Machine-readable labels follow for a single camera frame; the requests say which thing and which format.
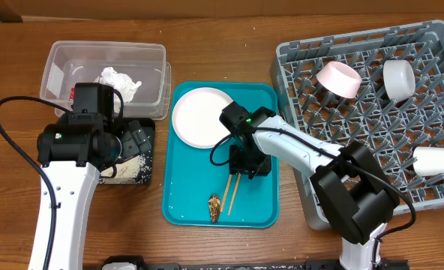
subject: plastic crate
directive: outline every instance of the plastic crate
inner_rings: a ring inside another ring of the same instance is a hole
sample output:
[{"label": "plastic crate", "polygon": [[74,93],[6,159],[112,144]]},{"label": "plastic crate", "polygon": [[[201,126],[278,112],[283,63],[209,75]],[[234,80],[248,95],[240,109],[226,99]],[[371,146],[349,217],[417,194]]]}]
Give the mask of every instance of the plastic crate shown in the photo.
[{"label": "plastic crate", "polygon": [[[415,95],[401,103],[383,98],[388,59],[406,59],[415,73]],[[315,74],[330,61],[348,64],[361,75],[355,99],[334,96],[317,83]],[[327,142],[364,143],[415,209],[444,207],[444,175],[419,177],[411,168],[416,146],[444,147],[444,22],[282,43],[271,78],[291,125]],[[308,176],[295,171],[295,177],[306,221],[315,230],[329,228]],[[399,205],[394,214],[408,211]]]}]

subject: white plate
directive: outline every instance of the white plate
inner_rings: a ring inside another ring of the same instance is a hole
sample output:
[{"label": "white plate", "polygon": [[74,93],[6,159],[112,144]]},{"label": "white plate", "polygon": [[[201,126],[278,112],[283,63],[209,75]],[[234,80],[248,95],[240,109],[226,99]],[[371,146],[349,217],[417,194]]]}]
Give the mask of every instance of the white plate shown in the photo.
[{"label": "white plate", "polygon": [[184,94],[172,112],[177,136],[189,146],[208,149],[229,131],[219,121],[222,109],[233,102],[228,94],[211,87],[195,88]]}]

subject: crumpled white tissue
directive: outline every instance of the crumpled white tissue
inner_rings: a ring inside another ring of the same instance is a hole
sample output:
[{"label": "crumpled white tissue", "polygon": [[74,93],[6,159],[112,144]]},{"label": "crumpled white tissue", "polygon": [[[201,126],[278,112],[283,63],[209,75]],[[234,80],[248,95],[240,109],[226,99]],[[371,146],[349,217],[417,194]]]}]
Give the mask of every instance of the crumpled white tissue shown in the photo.
[{"label": "crumpled white tissue", "polygon": [[[95,79],[94,83],[112,86],[121,93],[124,103],[131,102],[135,92],[142,85],[142,82],[134,83],[127,74],[118,73],[113,67],[104,68],[102,74]],[[119,111],[120,99],[114,94],[114,112],[118,113]]]}]

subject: white cup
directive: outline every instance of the white cup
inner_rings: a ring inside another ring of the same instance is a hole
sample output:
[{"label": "white cup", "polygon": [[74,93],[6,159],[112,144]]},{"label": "white cup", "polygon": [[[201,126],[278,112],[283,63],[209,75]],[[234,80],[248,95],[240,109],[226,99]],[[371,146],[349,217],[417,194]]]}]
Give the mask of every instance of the white cup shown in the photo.
[{"label": "white cup", "polygon": [[444,173],[444,148],[419,146],[413,156],[417,159],[413,166],[418,176]]},{"label": "white cup", "polygon": [[357,71],[338,61],[330,61],[315,77],[323,87],[342,98],[355,98],[362,82]]},{"label": "white cup", "polygon": [[383,68],[384,86],[388,98],[395,102],[404,101],[414,95],[416,78],[406,60],[387,60]]}]

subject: white label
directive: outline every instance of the white label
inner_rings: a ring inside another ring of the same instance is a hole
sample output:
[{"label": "white label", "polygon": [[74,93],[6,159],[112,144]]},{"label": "white label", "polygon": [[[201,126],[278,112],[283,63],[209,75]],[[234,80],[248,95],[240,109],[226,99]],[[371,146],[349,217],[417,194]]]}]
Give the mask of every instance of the white label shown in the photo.
[{"label": "white label", "polygon": [[64,72],[52,63],[50,68],[49,80],[47,82],[47,89],[51,91],[57,98],[60,96],[60,91],[62,90],[62,80],[64,79]]}]

